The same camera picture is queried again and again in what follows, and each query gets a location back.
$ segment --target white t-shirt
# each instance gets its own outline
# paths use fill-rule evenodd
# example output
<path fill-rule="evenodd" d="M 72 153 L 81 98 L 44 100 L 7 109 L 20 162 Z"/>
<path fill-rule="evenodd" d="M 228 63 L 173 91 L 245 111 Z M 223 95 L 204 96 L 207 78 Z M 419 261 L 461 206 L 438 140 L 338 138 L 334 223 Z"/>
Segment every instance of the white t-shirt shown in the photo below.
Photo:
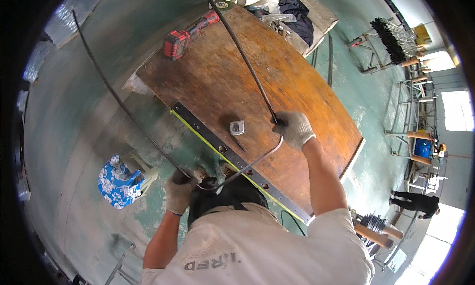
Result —
<path fill-rule="evenodd" d="M 289 233 L 266 208 L 243 205 L 249 211 L 222 211 L 197 219 L 167 267 L 144 269 L 140 284 L 371 282 L 374 266 L 348 210 L 318 215 L 304 237 Z"/>

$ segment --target work glove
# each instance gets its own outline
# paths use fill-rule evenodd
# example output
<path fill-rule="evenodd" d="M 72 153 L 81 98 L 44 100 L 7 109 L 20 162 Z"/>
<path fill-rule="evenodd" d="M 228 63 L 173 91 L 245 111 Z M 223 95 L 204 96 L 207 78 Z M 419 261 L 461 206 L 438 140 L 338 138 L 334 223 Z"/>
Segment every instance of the work glove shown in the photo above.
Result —
<path fill-rule="evenodd" d="M 189 171 L 187 178 L 179 170 L 175 170 L 168 181 L 165 183 L 167 210 L 182 215 L 190 204 L 191 191 L 195 189 L 198 179 Z"/>
<path fill-rule="evenodd" d="M 300 112 L 277 112 L 277 121 L 279 122 L 272 128 L 272 131 L 281 134 L 288 146 L 297 150 L 302 150 L 305 143 L 315 137 L 312 126 L 307 117 Z"/>

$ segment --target blue container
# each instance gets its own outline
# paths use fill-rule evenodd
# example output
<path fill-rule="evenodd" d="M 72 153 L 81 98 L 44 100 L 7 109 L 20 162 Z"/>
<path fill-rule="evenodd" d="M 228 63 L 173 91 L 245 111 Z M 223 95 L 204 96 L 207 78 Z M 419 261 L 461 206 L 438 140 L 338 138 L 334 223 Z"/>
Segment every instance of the blue container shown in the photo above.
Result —
<path fill-rule="evenodd" d="M 414 155 L 429 158 L 432 149 L 432 143 L 430 140 L 416 139 L 416 148 L 414 149 Z"/>

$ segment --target red power tool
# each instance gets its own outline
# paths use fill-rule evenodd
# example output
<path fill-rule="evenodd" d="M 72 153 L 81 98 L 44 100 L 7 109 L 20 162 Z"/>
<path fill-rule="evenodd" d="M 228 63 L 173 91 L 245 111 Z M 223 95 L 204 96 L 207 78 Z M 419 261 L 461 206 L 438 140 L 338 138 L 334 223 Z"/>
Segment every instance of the red power tool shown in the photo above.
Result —
<path fill-rule="evenodd" d="M 204 27 L 217 23 L 219 21 L 219 17 L 214 10 L 210 10 L 206 13 L 197 24 L 190 27 L 189 29 L 181 32 L 171 31 L 169 34 L 165 36 L 165 40 L 163 41 L 163 51 L 165 56 L 175 61 L 176 59 L 180 58 L 185 49 L 190 44 L 190 39 L 195 34 L 199 33 Z"/>

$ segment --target green concrete floor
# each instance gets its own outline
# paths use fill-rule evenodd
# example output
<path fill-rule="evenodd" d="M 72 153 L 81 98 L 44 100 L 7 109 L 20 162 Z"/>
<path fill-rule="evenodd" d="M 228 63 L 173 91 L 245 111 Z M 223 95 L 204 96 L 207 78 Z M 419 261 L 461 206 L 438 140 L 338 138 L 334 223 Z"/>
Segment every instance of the green concrete floor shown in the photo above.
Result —
<path fill-rule="evenodd" d="M 351 208 L 384 215 L 389 192 L 401 183 L 407 163 L 390 156 L 397 143 L 383 133 L 394 118 L 396 84 L 404 74 L 395 67 L 362 75 L 361 62 L 369 61 L 370 54 L 350 50 L 346 44 L 374 17 L 390 17 L 390 10 L 382 0 L 319 1 L 340 18 L 330 31 L 333 90 L 367 140 L 343 187 Z M 214 175 L 219 157 L 157 98 L 120 90 L 160 46 L 165 33 L 184 27 L 207 9 L 205 0 L 101 0 L 83 28 L 114 89 L 157 143 L 179 164 L 190 169 L 203 165 Z M 327 78 L 327 37 L 318 48 L 316 70 Z M 140 257 L 165 210 L 163 183 L 174 168 L 118 108 L 78 38 L 45 59 L 31 89 L 26 117 L 25 157 L 32 191 L 26 209 L 48 251 L 69 276 L 80 272 L 92 284 L 103 284 L 134 243 L 136 256 L 125 259 L 124 270 L 138 278 Z M 133 148 L 159 170 L 159 178 L 146 197 L 116 210 L 97 189 L 98 173 L 113 154 Z M 268 201 L 278 215 L 281 208 Z M 180 245 L 186 218 L 180 223 Z M 286 214 L 284 226 L 299 233 Z M 126 282 L 117 277 L 113 284 Z"/>

